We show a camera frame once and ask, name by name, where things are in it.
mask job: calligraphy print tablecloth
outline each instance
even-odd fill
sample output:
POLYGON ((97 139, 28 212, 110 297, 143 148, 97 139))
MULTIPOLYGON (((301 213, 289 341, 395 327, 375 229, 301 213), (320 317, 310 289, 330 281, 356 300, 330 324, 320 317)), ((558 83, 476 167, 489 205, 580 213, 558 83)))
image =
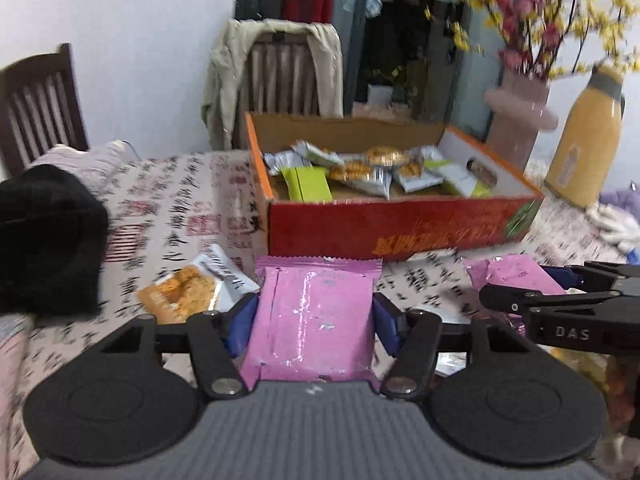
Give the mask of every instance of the calligraphy print tablecloth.
MULTIPOLYGON (((91 322, 34 330, 18 389, 10 434, 10 478, 37 461, 22 424, 22 403, 31 389, 65 362, 143 312, 135 292, 187 264, 211 243, 253 275, 255 255, 264 253, 257 230, 253 175, 246 152, 175 156, 121 167, 102 196, 111 214, 111 235, 102 270, 102 313, 91 322)), ((597 238, 584 216, 547 196, 529 235, 520 244, 485 250, 435 251, 421 259, 387 264, 377 289, 399 308, 423 307, 445 322, 467 322, 481 311, 462 257, 529 253, 547 265, 584 260, 621 261, 597 238)), ((376 343, 374 370, 380 377, 391 359, 376 343)), ((165 366, 193 383, 187 356, 170 355, 165 366)))

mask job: vase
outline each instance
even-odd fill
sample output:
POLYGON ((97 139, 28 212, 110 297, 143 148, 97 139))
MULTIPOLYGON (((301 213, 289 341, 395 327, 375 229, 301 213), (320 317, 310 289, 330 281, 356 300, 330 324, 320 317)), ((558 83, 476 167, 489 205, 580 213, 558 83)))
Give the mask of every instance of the vase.
POLYGON ((546 186, 578 207, 596 202, 616 156, 624 110, 622 81, 613 68, 593 69, 569 112, 546 174, 546 186))
POLYGON ((555 129, 558 118, 546 108, 548 86, 539 79, 505 70, 497 90, 485 92, 494 111, 486 145, 523 172, 540 130, 555 129))

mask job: cardboard box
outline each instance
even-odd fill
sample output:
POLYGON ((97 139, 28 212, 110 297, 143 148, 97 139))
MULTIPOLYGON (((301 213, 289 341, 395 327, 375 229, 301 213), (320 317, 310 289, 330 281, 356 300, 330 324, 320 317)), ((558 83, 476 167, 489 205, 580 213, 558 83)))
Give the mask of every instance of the cardboard box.
POLYGON ((434 249, 520 241, 542 203, 540 190, 483 144, 442 124, 276 114, 247 114, 246 123, 262 229, 269 254, 276 256, 403 260, 434 249), (292 203, 284 180, 267 174, 262 154, 279 152, 299 139, 338 153, 435 144, 447 158, 466 167, 481 165, 492 174, 494 196, 442 196, 433 189, 405 194, 394 183, 391 199, 385 200, 332 182, 332 202, 292 203))

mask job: green snack package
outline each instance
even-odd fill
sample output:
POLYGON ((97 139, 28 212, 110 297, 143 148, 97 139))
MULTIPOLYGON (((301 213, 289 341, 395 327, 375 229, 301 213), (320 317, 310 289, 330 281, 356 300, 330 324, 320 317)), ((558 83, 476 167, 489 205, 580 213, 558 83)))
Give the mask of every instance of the green snack package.
POLYGON ((283 168, 292 202, 331 202, 325 168, 283 168))
POLYGON ((425 160, 424 168, 444 178, 443 186, 466 198, 485 198, 493 193, 473 173, 450 160, 425 160))

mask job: dark brown chair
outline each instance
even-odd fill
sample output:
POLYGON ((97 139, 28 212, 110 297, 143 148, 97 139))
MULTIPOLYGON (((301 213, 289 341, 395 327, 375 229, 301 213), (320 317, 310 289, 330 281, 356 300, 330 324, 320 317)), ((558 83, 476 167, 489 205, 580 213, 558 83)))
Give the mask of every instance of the dark brown chair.
POLYGON ((232 147, 247 149, 245 112, 319 115, 316 68, 306 34, 262 34, 238 90, 232 147))
POLYGON ((9 176, 54 144, 88 150, 68 43, 0 71, 0 152, 9 176))

